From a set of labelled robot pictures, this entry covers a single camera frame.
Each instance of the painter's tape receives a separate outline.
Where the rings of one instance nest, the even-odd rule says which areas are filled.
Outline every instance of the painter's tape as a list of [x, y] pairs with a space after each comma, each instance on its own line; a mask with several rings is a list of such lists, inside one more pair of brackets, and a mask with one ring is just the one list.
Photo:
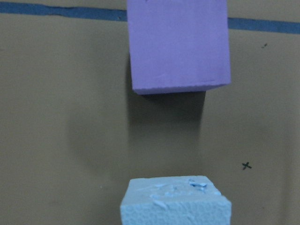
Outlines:
[[0, 2], [0, 13], [26, 15], [60, 15], [72, 18], [127, 21], [125, 10], [90, 7], [52, 7], [41, 4]]
[[[72, 18], [127, 21], [126, 10], [90, 7], [53, 7], [41, 4], [0, 2], [0, 13], [26, 15], [60, 15]], [[228, 18], [228, 28], [287, 34], [300, 34], [300, 23]]]

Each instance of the light blue cube's top face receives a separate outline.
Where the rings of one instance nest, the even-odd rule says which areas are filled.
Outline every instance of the light blue cube's top face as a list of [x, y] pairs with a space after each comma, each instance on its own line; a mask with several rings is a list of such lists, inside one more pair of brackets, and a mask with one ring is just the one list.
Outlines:
[[205, 176], [132, 179], [121, 205], [171, 202], [228, 202]]

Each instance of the foam block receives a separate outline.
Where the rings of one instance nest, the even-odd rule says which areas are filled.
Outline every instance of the foam block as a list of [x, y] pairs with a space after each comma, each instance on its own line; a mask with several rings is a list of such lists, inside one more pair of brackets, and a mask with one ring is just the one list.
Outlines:
[[205, 176], [132, 179], [123, 225], [229, 225], [231, 203]]
[[226, 0], [127, 0], [127, 19], [136, 93], [230, 83]]

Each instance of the purple cube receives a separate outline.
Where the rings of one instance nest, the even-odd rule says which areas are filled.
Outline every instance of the purple cube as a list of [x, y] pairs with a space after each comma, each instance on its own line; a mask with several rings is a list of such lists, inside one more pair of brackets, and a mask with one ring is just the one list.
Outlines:
[[230, 83], [226, 0], [127, 0], [127, 17], [136, 93]]

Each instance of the black x mark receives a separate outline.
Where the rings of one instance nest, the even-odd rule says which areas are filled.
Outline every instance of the black x mark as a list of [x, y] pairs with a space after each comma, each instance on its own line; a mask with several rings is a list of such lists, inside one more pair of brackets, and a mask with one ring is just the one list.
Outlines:
[[251, 166], [249, 166], [249, 162], [243, 163], [243, 166], [244, 166], [243, 170], [246, 169], [246, 167], [248, 167], [250, 169], [252, 168]]

